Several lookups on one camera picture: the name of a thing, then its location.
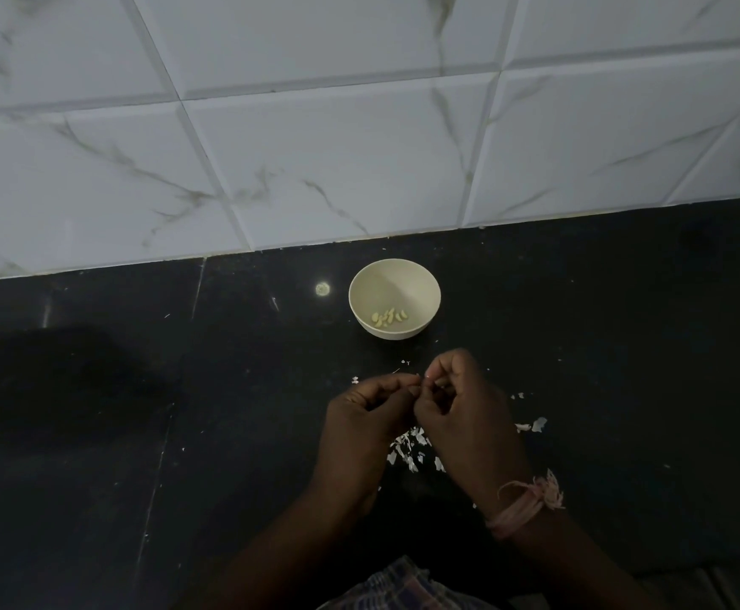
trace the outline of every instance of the bowl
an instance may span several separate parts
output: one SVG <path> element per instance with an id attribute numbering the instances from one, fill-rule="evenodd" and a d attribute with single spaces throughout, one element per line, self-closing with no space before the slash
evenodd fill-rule
<path id="1" fill-rule="evenodd" d="M 405 258 L 384 258 L 363 267 L 353 277 L 347 292 L 351 310 L 359 324 L 373 336 L 404 340 L 423 331 L 441 306 L 441 287 L 424 266 Z M 373 314 L 395 308 L 406 319 L 376 327 Z"/>

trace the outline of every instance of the tiled wall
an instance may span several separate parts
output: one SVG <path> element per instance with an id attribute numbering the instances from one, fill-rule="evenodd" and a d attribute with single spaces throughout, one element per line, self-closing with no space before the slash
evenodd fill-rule
<path id="1" fill-rule="evenodd" d="M 740 0 L 0 0 L 0 276 L 740 196 Z"/>

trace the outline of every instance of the person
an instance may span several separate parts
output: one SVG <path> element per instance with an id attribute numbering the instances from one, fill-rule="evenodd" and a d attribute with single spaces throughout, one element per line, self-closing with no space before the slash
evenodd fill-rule
<path id="1" fill-rule="evenodd" d="M 390 443 L 410 427 L 413 414 L 446 472 L 476 504 L 495 536 L 504 533 L 502 543 L 511 544 L 538 571 L 551 607 L 659 607 L 558 509 L 558 495 L 552 509 L 536 493 L 529 494 L 538 486 L 505 394 L 486 381 L 466 350 L 456 349 L 439 355 L 423 379 L 412 374 L 375 377 L 331 401 L 307 488 L 200 594 L 176 608 L 288 604 L 373 508 Z M 516 515 L 520 505 L 529 506 L 530 513 L 523 509 Z M 505 529 L 498 531 L 498 523 L 505 523 Z M 430 580 L 403 557 L 321 607 L 494 606 Z"/>

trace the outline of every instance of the bracelet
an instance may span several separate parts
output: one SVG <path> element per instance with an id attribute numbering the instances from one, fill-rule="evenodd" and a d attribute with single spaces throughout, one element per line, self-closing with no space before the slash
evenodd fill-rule
<path id="1" fill-rule="evenodd" d="M 565 509 L 562 507 L 563 493 L 559 491 L 559 482 L 556 476 L 548 469 L 548 477 L 534 478 L 533 483 L 508 482 L 497 489 L 497 498 L 500 491 L 510 485 L 525 488 L 526 491 L 515 502 L 505 508 L 497 517 L 488 521 L 486 526 L 495 536 L 502 541 L 519 529 L 523 524 L 531 520 L 546 506 L 549 509 Z"/>

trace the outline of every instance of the clothing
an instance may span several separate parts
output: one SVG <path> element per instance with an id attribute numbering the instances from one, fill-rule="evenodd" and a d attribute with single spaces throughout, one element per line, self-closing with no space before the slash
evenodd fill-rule
<path id="1" fill-rule="evenodd" d="M 319 610 L 497 610 L 484 601 L 455 593 L 429 578 L 408 556 L 402 556 Z"/>

